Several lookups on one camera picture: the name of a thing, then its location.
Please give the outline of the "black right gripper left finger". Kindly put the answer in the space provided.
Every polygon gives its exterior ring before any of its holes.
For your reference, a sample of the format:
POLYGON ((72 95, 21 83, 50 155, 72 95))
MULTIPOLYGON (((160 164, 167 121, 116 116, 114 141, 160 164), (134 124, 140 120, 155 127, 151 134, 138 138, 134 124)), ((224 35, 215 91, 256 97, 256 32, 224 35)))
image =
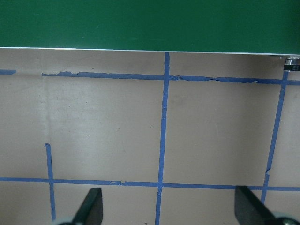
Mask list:
POLYGON ((101 225, 103 221, 102 189, 91 188, 72 219, 74 225, 101 225))

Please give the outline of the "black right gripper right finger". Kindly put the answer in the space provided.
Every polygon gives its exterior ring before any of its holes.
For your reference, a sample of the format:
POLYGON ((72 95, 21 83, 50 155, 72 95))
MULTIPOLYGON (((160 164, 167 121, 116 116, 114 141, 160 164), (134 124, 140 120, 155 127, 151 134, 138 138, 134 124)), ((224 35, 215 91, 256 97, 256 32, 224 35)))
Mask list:
POLYGON ((247 186, 236 186, 234 214, 240 225, 278 225, 276 217, 247 186))

